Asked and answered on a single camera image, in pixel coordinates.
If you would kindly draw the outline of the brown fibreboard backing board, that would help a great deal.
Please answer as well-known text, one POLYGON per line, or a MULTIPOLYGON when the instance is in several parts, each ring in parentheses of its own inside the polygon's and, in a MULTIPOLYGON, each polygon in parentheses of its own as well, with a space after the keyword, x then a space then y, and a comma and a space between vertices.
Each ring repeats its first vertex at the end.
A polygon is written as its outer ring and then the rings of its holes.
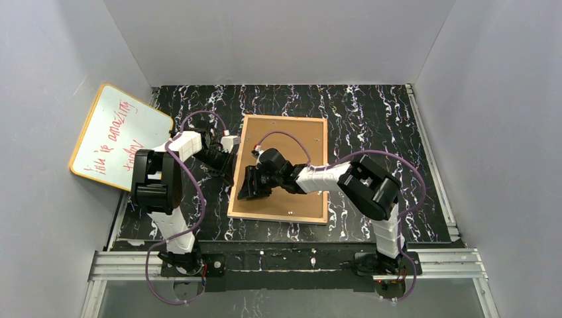
POLYGON ((296 176, 327 164, 327 130, 322 118, 245 115, 228 217, 326 224, 328 193, 304 193, 296 176))

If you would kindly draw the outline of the wooden picture frame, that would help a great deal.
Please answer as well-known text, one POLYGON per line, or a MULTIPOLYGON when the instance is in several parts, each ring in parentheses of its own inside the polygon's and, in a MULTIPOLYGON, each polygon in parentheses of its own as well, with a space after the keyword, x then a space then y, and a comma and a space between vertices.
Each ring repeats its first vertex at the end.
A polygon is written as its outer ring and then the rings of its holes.
POLYGON ((284 131, 296 137, 310 154, 313 165, 323 166, 328 163, 327 119, 245 115, 227 216, 236 219, 325 225, 328 221, 329 205, 329 193, 326 191, 301 195, 291 194, 281 187, 276 187, 272 190, 272 194, 265 198, 251 200, 237 198, 243 184, 245 167, 256 164, 251 150, 265 134, 271 131, 284 131))

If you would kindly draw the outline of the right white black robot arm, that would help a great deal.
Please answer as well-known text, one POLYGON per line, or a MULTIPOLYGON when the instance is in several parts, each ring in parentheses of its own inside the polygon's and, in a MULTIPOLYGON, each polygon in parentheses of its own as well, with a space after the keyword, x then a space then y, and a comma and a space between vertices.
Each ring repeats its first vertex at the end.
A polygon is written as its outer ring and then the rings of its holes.
POLYGON ((351 207, 372 221, 376 252, 372 264, 357 266, 365 274, 408 272, 403 263, 404 239, 399 229, 398 197, 401 183, 366 155, 326 166, 292 164, 275 148, 253 150, 256 164, 245 168, 238 199, 268 197, 281 187, 291 194, 338 191, 351 207))

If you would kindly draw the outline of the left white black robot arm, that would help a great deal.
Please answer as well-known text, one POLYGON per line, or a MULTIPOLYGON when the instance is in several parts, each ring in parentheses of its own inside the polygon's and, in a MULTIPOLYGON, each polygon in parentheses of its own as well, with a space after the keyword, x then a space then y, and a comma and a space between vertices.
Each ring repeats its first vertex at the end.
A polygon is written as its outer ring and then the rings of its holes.
POLYGON ((166 249, 159 252, 159 258, 183 274, 199 274, 205 266, 181 210, 185 162, 195 158, 214 176, 232 184, 235 150, 240 142, 240 137, 229 131, 216 140, 211 129, 188 129, 161 146, 140 149, 135 154, 131 201, 152 219, 163 236, 166 249))

